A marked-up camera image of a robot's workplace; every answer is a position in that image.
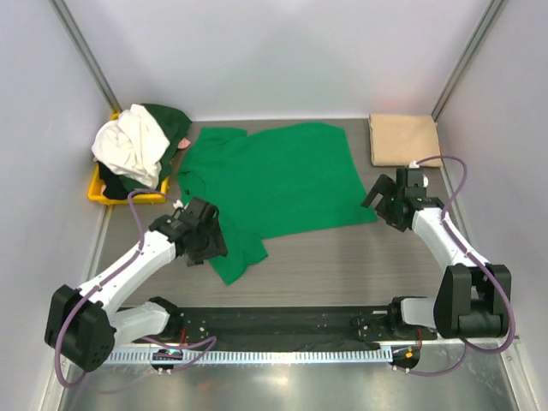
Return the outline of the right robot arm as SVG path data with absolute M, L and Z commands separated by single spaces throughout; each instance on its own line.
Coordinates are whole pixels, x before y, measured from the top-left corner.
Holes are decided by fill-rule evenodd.
M 362 205 L 372 206 L 390 227 L 413 231 L 443 273 L 436 297 L 392 300 L 385 325 L 393 337 L 406 338 L 417 326 L 434 329 L 444 338 L 503 337 L 508 333 L 509 270 L 475 252 L 443 212 L 443 201 L 428 195 L 422 169 L 399 168 L 394 178 L 381 175 Z

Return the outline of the bright green t-shirt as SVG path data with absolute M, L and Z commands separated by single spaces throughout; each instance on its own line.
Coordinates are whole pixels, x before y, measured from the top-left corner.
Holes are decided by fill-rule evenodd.
M 231 285 L 267 258 L 266 239 L 374 223 L 345 131 L 305 122 L 250 134 L 203 128 L 177 172 L 182 201 L 201 198 L 219 210 L 228 248 L 211 259 Z

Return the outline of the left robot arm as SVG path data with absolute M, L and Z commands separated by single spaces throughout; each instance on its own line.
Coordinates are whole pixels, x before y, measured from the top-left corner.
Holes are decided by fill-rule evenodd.
M 177 258 L 187 265 L 225 257 L 228 249 L 219 210 L 194 197 L 155 219 L 119 260 L 76 288 L 63 285 L 51 297 L 45 343 L 55 360 L 70 360 L 83 372 L 100 367 L 113 349 L 146 337 L 169 343 L 182 331 L 182 310 L 162 297 L 123 309 L 145 280 Z

